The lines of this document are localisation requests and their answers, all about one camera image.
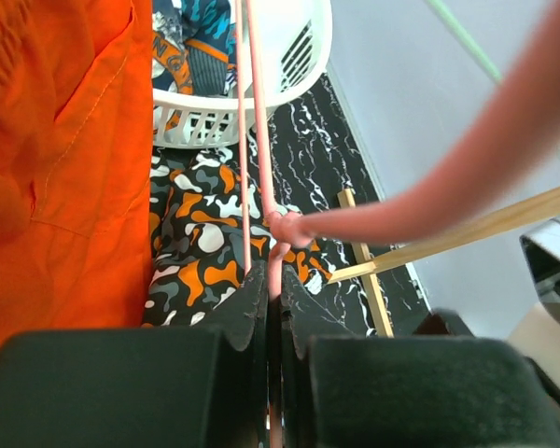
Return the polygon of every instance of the orange cloth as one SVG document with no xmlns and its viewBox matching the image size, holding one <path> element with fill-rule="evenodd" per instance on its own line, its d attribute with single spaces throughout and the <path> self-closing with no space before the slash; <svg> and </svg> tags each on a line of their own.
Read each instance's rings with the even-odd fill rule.
<svg viewBox="0 0 560 448">
<path fill-rule="evenodd" d="M 0 344 L 140 323 L 150 14 L 148 0 L 0 0 Z"/>
</svg>

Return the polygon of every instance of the floor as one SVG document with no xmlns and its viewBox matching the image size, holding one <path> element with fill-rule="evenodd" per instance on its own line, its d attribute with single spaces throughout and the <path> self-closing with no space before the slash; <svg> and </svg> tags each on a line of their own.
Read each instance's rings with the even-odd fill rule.
<svg viewBox="0 0 560 448">
<path fill-rule="evenodd" d="M 296 205 L 303 213 L 327 210 L 339 206 L 337 194 L 345 188 L 355 191 L 357 203 L 378 200 L 326 75 L 302 98 L 276 110 L 270 120 L 270 139 L 275 194 L 279 203 Z M 238 172 L 238 150 L 232 153 L 234 157 L 227 164 Z M 174 151 L 167 152 L 165 156 L 168 159 L 190 160 L 195 154 L 192 151 Z M 257 183 L 257 143 L 253 135 L 249 136 L 249 159 L 250 176 Z M 386 249 L 376 248 L 371 252 L 380 255 Z M 324 257 L 336 269 L 355 263 L 351 246 L 339 242 L 327 242 Z M 409 272 L 400 267 L 380 274 L 379 278 L 394 333 L 411 334 L 427 315 L 427 307 L 424 300 L 417 296 Z M 365 292 L 358 279 L 327 285 L 314 300 L 320 312 L 355 334 L 374 334 Z"/>
</svg>

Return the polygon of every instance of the white wall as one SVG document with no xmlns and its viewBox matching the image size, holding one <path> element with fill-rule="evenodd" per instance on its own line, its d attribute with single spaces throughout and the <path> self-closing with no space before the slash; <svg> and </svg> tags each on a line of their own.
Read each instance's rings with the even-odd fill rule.
<svg viewBox="0 0 560 448">
<path fill-rule="evenodd" d="M 420 179 L 467 129 L 493 83 L 422 0 L 331 0 L 332 81 L 389 197 Z M 447 0 L 506 71 L 548 0 Z M 498 206 L 560 185 L 552 159 Z M 507 337 L 537 296 L 521 231 L 414 264 L 432 307 L 458 311 L 479 335 Z"/>
</svg>

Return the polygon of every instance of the laundry basket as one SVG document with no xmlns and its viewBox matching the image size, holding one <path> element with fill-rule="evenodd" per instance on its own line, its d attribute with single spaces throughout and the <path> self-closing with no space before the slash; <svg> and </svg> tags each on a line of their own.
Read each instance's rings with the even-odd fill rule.
<svg viewBox="0 0 560 448">
<path fill-rule="evenodd" d="M 268 118 L 275 109 L 303 95 L 328 63 L 332 37 L 329 0 L 258 0 L 261 57 Z M 244 32 L 244 61 L 251 62 L 248 32 Z M 251 70 L 245 77 L 246 127 L 255 124 Z M 210 98 L 153 91 L 153 143 L 160 147 L 193 149 L 225 147 L 239 141 L 236 91 Z M 176 114 L 178 124 L 166 130 Z"/>
</svg>

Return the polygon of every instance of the hand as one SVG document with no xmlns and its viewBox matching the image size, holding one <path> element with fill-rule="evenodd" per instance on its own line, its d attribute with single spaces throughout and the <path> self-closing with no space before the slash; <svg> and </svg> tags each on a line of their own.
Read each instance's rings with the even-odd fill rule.
<svg viewBox="0 0 560 448">
<path fill-rule="evenodd" d="M 278 212 L 273 212 L 267 217 L 267 221 L 270 223 L 272 236 L 280 243 L 303 248 L 314 240 L 313 235 L 303 229 L 300 213 L 288 212 L 282 216 Z"/>
</svg>

